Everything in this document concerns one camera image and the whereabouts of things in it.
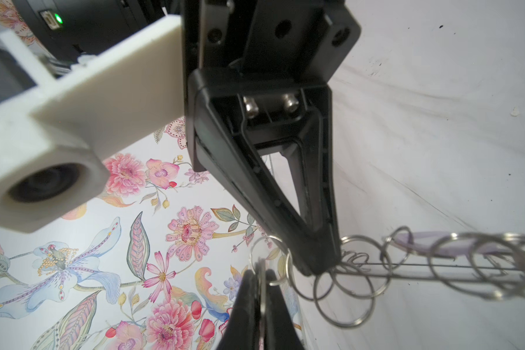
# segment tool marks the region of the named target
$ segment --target flower painting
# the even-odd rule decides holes
[[[263,231],[192,170],[183,121],[166,129],[105,159],[97,198],[32,234],[0,230],[0,349],[217,348]]]

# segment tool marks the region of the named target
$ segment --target pink orchid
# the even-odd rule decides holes
[[[157,299],[161,290],[163,290],[165,293],[165,301],[169,302],[169,300],[171,300],[171,284],[169,283],[169,279],[175,277],[177,273],[175,271],[167,273],[167,270],[169,269],[169,253],[165,254],[165,262],[163,261],[161,252],[159,251],[154,253],[154,257],[158,265],[161,266],[161,270],[155,265],[148,263],[146,265],[148,271],[156,274],[157,276],[145,280],[142,286],[149,288],[157,284],[158,286],[155,288],[154,292],[150,294],[148,299],[150,299],[152,302],[155,302],[155,299]]]
[[[154,343],[153,350],[188,350],[192,344],[194,326],[189,306],[182,300],[171,300],[152,309],[148,318],[146,339]]]
[[[177,177],[179,172],[179,165],[161,162],[158,159],[150,159],[146,162],[148,169],[146,176],[150,182],[166,190],[171,185],[171,180]]]
[[[105,185],[108,194],[127,197],[129,194],[139,193],[140,188],[146,185],[144,165],[131,154],[117,153],[112,158],[106,159],[104,164],[111,172]]]
[[[140,350],[144,345],[140,327],[121,321],[117,326],[115,339],[105,347],[105,350]]]
[[[173,219],[167,226],[174,233],[167,234],[166,240],[176,241],[167,250],[169,256],[177,254],[179,260],[184,262],[191,258],[193,249],[197,261],[201,261],[202,257],[208,254],[210,248],[206,245],[206,241],[212,239],[214,230],[219,226],[214,221],[210,221],[212,218],[210,213],[204,213],[201,219],[202,212],[203,209],[199,206],[189,210],[183,206],[177,214],[178,220]]]
[[[175,137],[177,139],[177,144],[179,145],[180,149],[183,150],[187,147],[187,139],[185,134],[185,117],[182,116],[179,119],[169,123],[169,125],[165,129],[165,132],[168,133],[169,136]]]

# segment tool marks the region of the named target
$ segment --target pink peony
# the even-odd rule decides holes
[[[188,350],[194,334],[189,306],[182,300],[171,300],[155,306],[148,318],[146,339],[153,350]]]
[[[206,241],[212,239],[214,230],[219,226],[214,221],[210,221],[212,218],[210,213],[204,213],[200,219],[202,212],[199,206],[189,210],[183,206],[177,214],[179,219],[171,220],[167,227],[174,233],[167,234],[165,239],[168,242],[176,242],[167,250],[169,256],[177,254],[179,260],[185,262],[191,258],[193,249],[197,261],[201,261],[202,256],[208,254],[210,248],[206,245]]]
[[[111,172],[105,187],[108,194],[126,197],[129,194],[139,193],[140,188],[146,185],[143,164],[131,154],[117,153],[113,158],[105,160],[104,164]]]
[[[173,122],[170,122],[167,128],[165,129],[165,132],[177,139],[177,144],[179,145],[180,149],[183,150],[187,147],[184,116],[180,117],[177,120],[174,120]]]
[[[142,287],[149,288],[157,284],[158,286],[155,288],[154,292],[150,294],[148,299],[150,299],[152,302],[155,302],[155,299],[157,299],[161,290],[163,290],[163,293],[165,294],[165,302],[168,302],[171,300],[171,284],[169,283],[169,279],[175,277],[177,273],[175,271],[167,273],[167,270],[169,270],[169,253],[165,254],[165,262],[163,261],[161,252],[159,251],[154,253],[154,257],[161,269],[158,269],[153,264],[147,263],[146,268],[148,271],[156,276],[145,280],[142,284]]]
[[[150,179],[152,184],[159,186],[166,190],[171,185],[171,180],[177,177],[179,172],[179,165],[161,162],[161,160],[150,159],[146,162],[148,169],[146,176]]]
[[[105,347],[105,350],[140,350],[144,345],[140,327],[121,321],[117,327],[115,339]]]

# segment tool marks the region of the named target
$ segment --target flower stem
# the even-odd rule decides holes
[[[189,266],[187,266],[186,268],[184,268],[183,270],[181,270],[181,271],[179,271],[179,272],[177,272],[177,273],[175,273],[175,274],[180,274],[180,273],[183,272],[184,270],[187,270],[187,269],[190,268],[191,265],[193,265],[195,262],[196,262],[196,260],[193,260],[193,262],[191,262],[191,263],[189,264]]]
[[[6,275],[6,277],[8,277],[10,279],[10,281],[14,282],[15,284],[21,284],[22,286],[26,286],[27,285],[27,284],[24,284],[19,279],[17,279],[16,277],[10,275],[8,272],[4,272],[4,274]]]
[[[132,287],[134,285],[136,285],[137,283],[140,283],[141,281],[135,281],[135,282],[128,282],[128,283],[125,283],[125,284],[121,284],[121,288],[125,288],[125,287]],[[84,287],[84,286],[81,286],[79,284],[76,284],[74,286],[74,289],[77,290],[77,291],[81,291],[81,292],[97,292],[97,291],[100,291],[100,290],[105,290],[105,287]]]
[[[225,234],[218,234],[217,232],[212,235],[212,238],[224,238],[224,237],[233,237],[233,236],[239,236],[240,234],[245,234],[247,230],[241,230],[236,232],[228,232]]]
[[[28,251],[27,253],[23,253],[23,254],[20,254],[18,256],[13,256],[13,257],[10,258],[10,260],[13,260],[13,259],[16,259],[16,258],[21,258],[22,256],[26,256],[26,255],[28,256],[29,254],[33,254],[33,252],[32,251]]]

